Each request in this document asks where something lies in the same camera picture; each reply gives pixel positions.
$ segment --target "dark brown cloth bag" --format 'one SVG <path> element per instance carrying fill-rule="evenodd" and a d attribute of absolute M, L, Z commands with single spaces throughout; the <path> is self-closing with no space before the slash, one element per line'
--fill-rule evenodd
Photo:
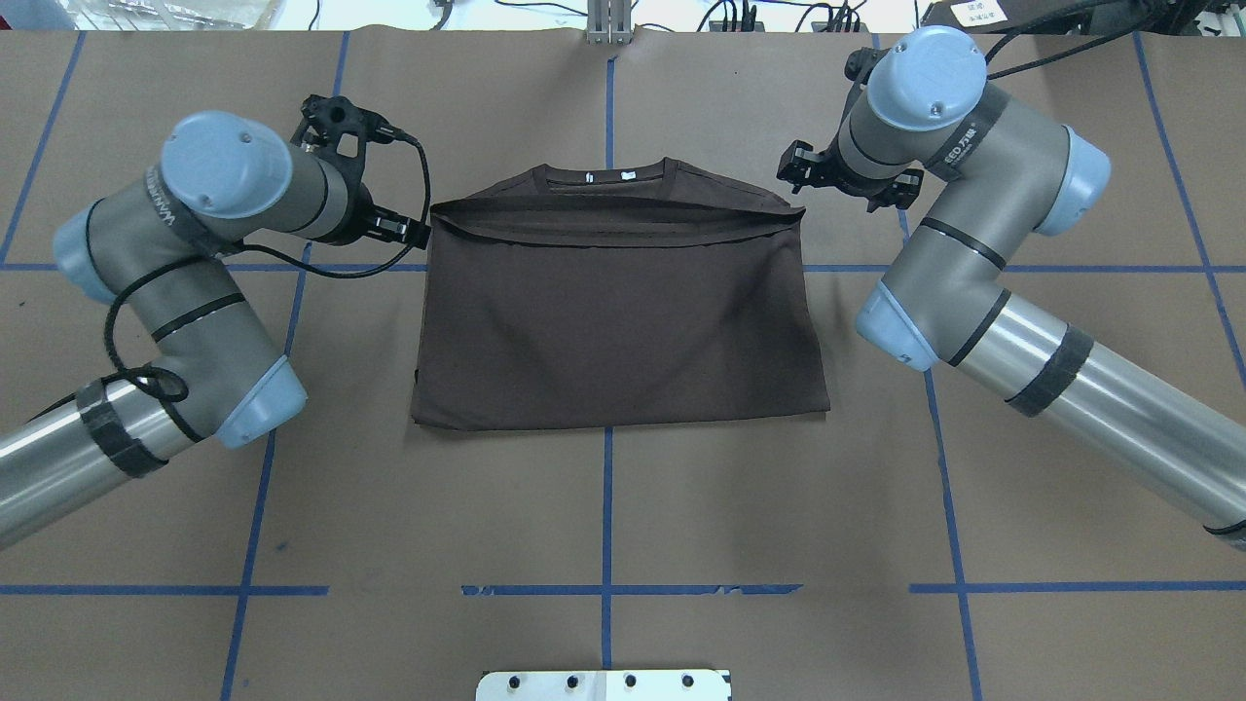
<path fill-rule="evenodd" d="M 667 158 L 538 166 L 432 208 L 411 416 L 582 428 L 825 412 L 800 219 Z"/>

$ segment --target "white device with holes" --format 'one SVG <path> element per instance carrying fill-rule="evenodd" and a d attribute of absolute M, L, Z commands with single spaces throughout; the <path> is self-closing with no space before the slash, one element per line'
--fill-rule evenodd
<path fill-rule="evenodd" d="M 490 672 L 476 701 L 731 701 L 731 672 L 644 670 Z"/>

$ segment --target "robotic arm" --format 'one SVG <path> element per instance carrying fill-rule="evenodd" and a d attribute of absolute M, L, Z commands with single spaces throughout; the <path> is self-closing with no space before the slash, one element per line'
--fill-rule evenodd
<path fill-rule="evenodd" d="M 419 142 L 345 97 L 313 95 L 302 111 L 289 143 L 227 112 L 192 115 L 157 166 L 57 230 L 61 271 L 112 304 L 110 321 L 128 301 L 161 357 L 0 438 L 0 549 L 206 437 L 237 448 L 303 410 L 289 361 L 219 259 L 248 248 L 243 237 L 269 228 L 334 245 L 363 235 L 404 244 L 383 268 L 427 240 L 427 200 L 416 222 L 375 205 L 361 182 L 368 142 L 407 141 L 424 158 Z M 343 152 L 348 134 L 355 153 Z"/>
<path fill-rule="evenodd" d="M 1032 230 L 1055 235 L 1095 203 L 1108 157 L 987 83 L 973 40 L 951 27 L 863 49 L 846 73 L 856 85 L 835 141 L 820 153 L 792 143 L 779 177 L 867 197 L 871 210 L 907 208 L 913 161 L 948 182 L 857 331 L 916 371 L 943 361 L 1050 418 L 1246 550 L 1246 430 L 997 281 Z"/>

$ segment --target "light blue joint cap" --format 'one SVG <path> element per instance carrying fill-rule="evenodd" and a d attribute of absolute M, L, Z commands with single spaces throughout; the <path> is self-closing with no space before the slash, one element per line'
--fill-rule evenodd
<path fill-rule="evenodd" d="M 963 120 L 982 100 L 987 61 L 963 31 L 923 26 L 887 51 L 868 86 L 866 98 L 880 120 L 905 131 L 933 131 Z"/>
<path fill-rule="evenodd" d="M 880 280 L 857 314 L 857 332 L 885 352 L 917 372 L 926 372 L 938 361 L 934 349 L 917 324 Z"/>
<path fill-rule="evenodd" d="M 217 438 L 226 448 L 242 448 L 293 420 L 307 403 L 303 383 L 294 375 L 290 360 L 282 356 L 229 413 L 217 430 Z"/>
<path fill-rule="evenodd" d="M 86 224 L 93 208 L 95 204 L 91 204 L 56 229 L 56 235 L 52 238 L 52 256 L 56 260 L 56 269 L 78 285 L 87 296 L 112 304 L 117 295 L 100 279 L 86 240 Z"/>
<path fill-rule="evenodd" d="M 1069 125 L 1064 125 L 1064 129 L 1069 132 L 1069 162 L 1064 166 L 1064 179 L 1052 210 L 1034 229 L 1043 235 L 1055 235 L 1073 228 L 1082 214 L 1099 200 L 1111 178 L 1111 159 L 1108 154 L 1078 136 Z"/>
<path fill-rule="evenodd" d="M 277 132 L 221 111 L 196 112 L 178 122 L 159 166 L 174 197 L 222 219 L 268 209 L 294 174 L 294 159 Z"/>

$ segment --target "white bracket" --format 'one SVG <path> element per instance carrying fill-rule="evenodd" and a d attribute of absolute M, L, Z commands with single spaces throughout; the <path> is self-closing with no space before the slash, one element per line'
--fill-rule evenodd
<path fill-rule="evenodd" d="M 731 701 L 731 672 L 619 670 L 491 672 L 476 701 Z"/>
<path fill-rule="evenodd" d="M 632 44 L 630 0 L 588 0 L 589 44 Z"/>

